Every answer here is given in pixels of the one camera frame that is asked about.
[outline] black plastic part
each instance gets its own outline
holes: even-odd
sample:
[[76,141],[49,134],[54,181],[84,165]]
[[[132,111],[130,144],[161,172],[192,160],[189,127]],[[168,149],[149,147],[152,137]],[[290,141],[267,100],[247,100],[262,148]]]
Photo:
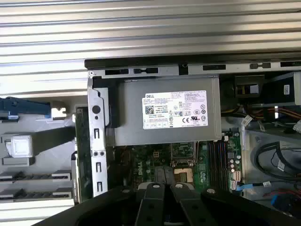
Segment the black plastic part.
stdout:
[[280,62],[281,67],[300,67],[301,61]]
[[128,74],[128,69],[105,70],[105,75]]
[[157,67],[149,67],[146,69],[139,69],[139,68],[134,69],[134,74],[141,74],[141,73],[158,74],[159,69]]
[[150,183],[141,201],[135,226],[162,226],[165,185]]
[[155,181],[165,185],[173,185],[175,183],[173,169],[170,166],[155,167]]
[[200,199],[198,193],[190,190],[184,183],[177,188],[176,185],[170,186],[172,193],[178,203],[180,203],[187,221],[191,226],[215,226],[217,225],[215,219],[211,216],[206,206]]
[[250,64],[250,69],[257,69],[259,67],[262,68],[271,68],[271,63],[262,63],[262,64]]
[[[289,94],[284,93],[284,87],[289,85]],[[294,79],[292,76],[263,84],[260,100],[263,104],[295,102]]]
[[171,64],[206,64],[226,63],[241,61],[271,61],[279,60],[300,60],[301,49],[288,52],[251,52],[233,54],[203,54],[203,55],[177,55],[177,56],[139,56],[124,58],[89,59],[85,60],[85,67],[89,70],[104,68],[120,68],[130,66],[148,65],[171,65]]
[[224,225],[226,221],[231,220],[232,218],[229,218],[229,216],[233,216],[237,222],[245,222],[247,225],[300,225],[299,220],[283,213],[230,192],[218,189],[214,190],[215,193],[210,194],[205,189],[201,194],[201,199],[219,225]]
[[187,64],[179,64],[179,75],[187,75],[187,74],[188,74]]
[[226,70],[226,65],[204,65],[203,71]]
[[133,195],[134,192],[129,187],[116,187],[35,225],[85,226],[99,225],[99,222],[110,222],[110,225],[120,225],[122,206],[125,206]]

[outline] power supply label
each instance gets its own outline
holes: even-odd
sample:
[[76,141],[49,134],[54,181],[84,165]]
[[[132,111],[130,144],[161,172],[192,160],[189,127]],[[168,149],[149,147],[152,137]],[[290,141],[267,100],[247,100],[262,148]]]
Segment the power supply label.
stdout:
[[208,126],[205,90],[147,93],[142,108],[143,129]]

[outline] corrugated metal surface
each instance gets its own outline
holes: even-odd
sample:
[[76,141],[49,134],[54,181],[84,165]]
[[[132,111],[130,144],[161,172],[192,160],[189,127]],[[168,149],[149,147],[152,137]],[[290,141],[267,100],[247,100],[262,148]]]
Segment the corrugated metal surface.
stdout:
[[1,203],[0,226],[30,226],[73,206],[73,199]]
[[300,10],[295,0],[2,0],[0,95],[85,88],[88,58],[298,49]]

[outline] barcode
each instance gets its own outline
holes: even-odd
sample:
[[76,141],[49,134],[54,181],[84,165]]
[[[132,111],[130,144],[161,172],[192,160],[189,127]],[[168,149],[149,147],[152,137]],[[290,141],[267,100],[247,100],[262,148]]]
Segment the barcode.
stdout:
[[290,94],[290,85],[284,85],[284,95]]

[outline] black cable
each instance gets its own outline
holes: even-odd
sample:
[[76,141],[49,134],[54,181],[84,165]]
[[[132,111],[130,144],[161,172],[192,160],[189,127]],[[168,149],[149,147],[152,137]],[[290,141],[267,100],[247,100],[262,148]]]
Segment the black cable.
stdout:
[[264,152],[267,152],[267,151],[270,151],[270,150],[275,150],[276,151],[278,149],[280,149],[280,144],[279,142],[275,142],[275,143],[270,143],[270,144],[266,144],[266,145],[263,145],[261,148],[259,148],[257,150],[257,152],[255,153],[254,155],[254,163],[255,163],[255,166],[261,171],[263,172],[264,174],[270,176],[270,177],[274,177],[274,178],[278,178],[278,179],[281,179],[281,180],[289,180],[289,181],[301,181],[301,177],[284,177],[284,176],[280,176],[280,175],[277,175],[277,174],[274,174],[274,173],[271,173],[269,172],[268,170],[264,169],[260,163],[259,163],[259,155],[264,153]]
[[301,169],[294,167],[292,164],[290,164],[282,155],[281,149],[280,149],[280,144],[279,144],[279,148],[276,148],[276,153],[278,155],[279,160],[288,168],[300,173]]
[[235,118],[245,118],[246,114],[244,113],[221,113],[222,117],[235,117]]
[[[272,166],[278,168],[278,166],[274,165],[274,163],[273,163],[273,159],[274,159],[276,153],[277,153],[277,151],[274,152],[274,154],[273,154],[273,156],[272,156],[272,158],[271,158],[271,164],[272,164]],[[288,172],[286,172],[286,171],[284,171],[284,170],[282,170],[282,171],[283,171],[284,173],[286,173],[287,175],[293,176],[293,174],[290,174],[290,173],[288,173]]]

